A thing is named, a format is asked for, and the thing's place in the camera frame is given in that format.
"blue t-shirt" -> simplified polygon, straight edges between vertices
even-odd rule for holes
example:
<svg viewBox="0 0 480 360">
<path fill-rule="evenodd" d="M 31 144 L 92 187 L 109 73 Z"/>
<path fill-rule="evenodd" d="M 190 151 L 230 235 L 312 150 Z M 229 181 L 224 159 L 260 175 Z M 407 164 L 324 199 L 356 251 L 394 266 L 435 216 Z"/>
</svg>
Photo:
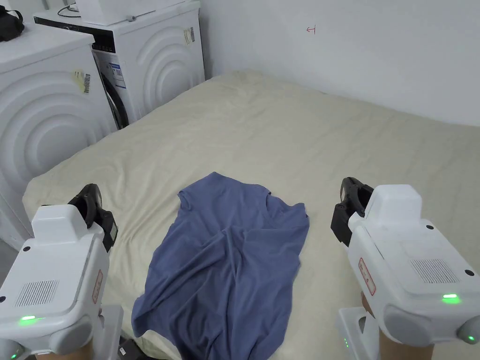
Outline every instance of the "blue t-shirt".
<svg viewBox="0 0 480 360">
<path fill-rule="evenodd" d="M 154 330 L 187 360 L 268 359 L 292 308 L 309 229 L 304 204 L 215 172 L 179 198 L 133 307 L 135 336 Z"/>
</svg>

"speaker grille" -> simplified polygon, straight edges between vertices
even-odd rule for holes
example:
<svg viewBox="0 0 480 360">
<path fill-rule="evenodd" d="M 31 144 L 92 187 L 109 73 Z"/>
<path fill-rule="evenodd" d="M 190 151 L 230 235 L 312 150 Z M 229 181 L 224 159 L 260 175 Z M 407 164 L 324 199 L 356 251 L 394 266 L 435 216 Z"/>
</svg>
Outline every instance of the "speaker grille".
<svg viewBox="0 0 480 360">
<path fill-rule="evenodd" d="M 452 269 L 442 259 L 410 260 L 411 265 L 427 284 L 453 284 L 459 282 Z"/>
<path fill-rule="evenodd" d="M 53 300 L 58 283 L 58 280 L 46 280 L 24 284 L 15 307 L 48 304 Z"/>
</svg>

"white washing machine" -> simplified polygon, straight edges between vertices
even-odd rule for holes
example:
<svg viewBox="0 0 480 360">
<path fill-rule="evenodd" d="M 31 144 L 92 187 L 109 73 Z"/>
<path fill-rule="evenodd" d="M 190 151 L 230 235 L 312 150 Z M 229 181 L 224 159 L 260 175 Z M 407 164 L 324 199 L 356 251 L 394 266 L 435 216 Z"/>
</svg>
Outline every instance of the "white washing machine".
<svg viewBox="0 0 480 360">
<path fill-rule="evenodd" d="M 108 26 L 62 18 L 56 10 L 34 19 L 95 37 L 92 49 L 105 88 L 117 113 L 132 123 L 205 81 L 199 9 L 199 1 L 187 1 Z"/>
<path fill-rule="evenodd" d="M 92 56 L 94 38 L 28 25 L 0 43 L 0 238 L 32 235 L 29 181 L 116 130 Z"/>
</svg>

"bed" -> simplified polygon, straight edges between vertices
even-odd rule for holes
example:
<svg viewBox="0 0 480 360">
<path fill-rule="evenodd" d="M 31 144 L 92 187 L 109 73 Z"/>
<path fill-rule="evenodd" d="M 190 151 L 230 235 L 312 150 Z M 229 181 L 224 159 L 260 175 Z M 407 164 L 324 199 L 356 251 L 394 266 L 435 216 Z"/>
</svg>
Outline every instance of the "bed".
<svg viewBox="0 0 480 360">
<path fill-rule="evenodd" d="M 62 204 L 85 184 L 99 185 L 104 208 L 120 229 L 104 303 L 122 304 L 123 330 L 132 336 L 133 302 L 176 217 L 179 190 L 216 171 L 261 184 L 289 204 L 305 202 L 310 231 L 285 341 L 272 358 L 346 359 L 335 317 L 339 308 L 361 301 L 330 230 L 342 179 L 411 184 L 423 197 L 423 216 L 479 270 L 479 140 L 480 128 L 235 72 L 197 86 L 33 179 L 23 203 L 32 218 L 42 204 Z M 154 332 L 137 342 L 150 356 L 180 358 Z M 438 345 L 434 359 L 479 355 L 479 347 L 455 342 Z"/>
</svg>

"human hand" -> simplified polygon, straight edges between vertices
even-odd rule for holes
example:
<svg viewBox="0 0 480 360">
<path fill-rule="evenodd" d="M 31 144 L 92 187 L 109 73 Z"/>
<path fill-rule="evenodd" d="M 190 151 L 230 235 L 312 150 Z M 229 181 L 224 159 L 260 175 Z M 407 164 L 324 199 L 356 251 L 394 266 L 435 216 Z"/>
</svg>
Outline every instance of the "human hand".
<svg viewBox="0 0 480 360">
<path fill-rule="evenodd" d="M 92 360 L 93 359 L 93 341 L 90 340 L 87 345 L 78 349 L 69 355 L 46 354 L 36 355 L 37 360 Z"/>
<path fill-rule="evenodd" d="M 375 317 L 363 291 L 361 293 L 361 303 L 365 310 L 371 316 Z M 381 329 L 379 342 L 381 360 L 431 360 L 433 356 L 434 344 L 429 345 L 426 348 L 414 348 L 410 345 L 399 344 L 390 340 Z"/>
</svg>

